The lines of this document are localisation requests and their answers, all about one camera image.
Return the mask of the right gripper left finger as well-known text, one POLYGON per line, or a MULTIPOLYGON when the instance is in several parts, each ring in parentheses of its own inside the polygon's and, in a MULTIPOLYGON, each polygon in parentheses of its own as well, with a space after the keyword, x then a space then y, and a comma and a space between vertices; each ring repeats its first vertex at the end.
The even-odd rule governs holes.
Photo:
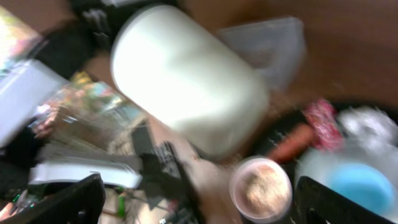
POLYGON ((105 200, 101 176, 92 174, 33 207, 1 221, 1 224, 97 224, 105 200))

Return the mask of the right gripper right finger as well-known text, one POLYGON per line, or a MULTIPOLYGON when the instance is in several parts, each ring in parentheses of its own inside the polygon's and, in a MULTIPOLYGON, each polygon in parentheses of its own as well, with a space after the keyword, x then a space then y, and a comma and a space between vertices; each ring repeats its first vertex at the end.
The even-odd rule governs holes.
POLYGON ((300 223, 393 224, 307 176, 299 178, 294 210, 300 223))

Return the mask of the light blue cup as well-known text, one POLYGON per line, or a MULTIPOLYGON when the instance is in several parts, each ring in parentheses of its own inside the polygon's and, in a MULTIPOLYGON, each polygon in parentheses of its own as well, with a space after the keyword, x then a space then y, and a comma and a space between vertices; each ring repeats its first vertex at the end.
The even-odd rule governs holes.
POLYGON ((333 169, 328 187, 369 211, 386 216, 396 209, 396 188, 377 169, 361 163, 347 163, 333 169))

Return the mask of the white paper cup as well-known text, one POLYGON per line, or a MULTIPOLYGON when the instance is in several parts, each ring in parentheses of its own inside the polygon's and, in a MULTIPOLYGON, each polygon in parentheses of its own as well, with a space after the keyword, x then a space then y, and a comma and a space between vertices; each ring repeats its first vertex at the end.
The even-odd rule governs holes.
POLYGON ((110 59, 117 89, 210 161, 235 153, 268 109, 265 80, 173 6, 132 15, 110 59))

